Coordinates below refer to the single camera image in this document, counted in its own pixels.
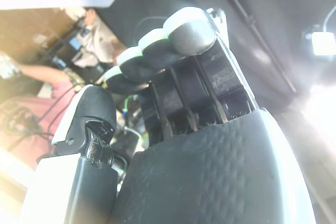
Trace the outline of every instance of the robotic hand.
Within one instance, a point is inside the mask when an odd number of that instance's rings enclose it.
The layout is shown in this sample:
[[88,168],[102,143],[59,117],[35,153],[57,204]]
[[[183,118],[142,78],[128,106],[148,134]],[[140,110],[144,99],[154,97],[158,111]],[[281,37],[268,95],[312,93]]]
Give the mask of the robotic hand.
[[58,156],[38,165],[23,220],[108,223],[111,213],[109,223],[120,224],[315,223],[295,156],[256,103],[213,15],[179,10],[106,73],[112,92],[138,94],[150,138],[118,197],[108,144],[113,101],[86,87],[55,134]]

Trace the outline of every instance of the brown wall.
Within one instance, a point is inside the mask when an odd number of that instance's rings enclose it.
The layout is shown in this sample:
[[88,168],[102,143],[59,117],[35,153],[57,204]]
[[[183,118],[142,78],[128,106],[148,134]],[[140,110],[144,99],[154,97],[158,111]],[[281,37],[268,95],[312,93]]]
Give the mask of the brown wall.
[[[26,57],[37,55],[39,49],[48,48],[57,37],[63,37],[73,24],[59,8],[0,10],[0,51],[26,61]],[[34,42],[37,35],[47,39],[38,44]]]

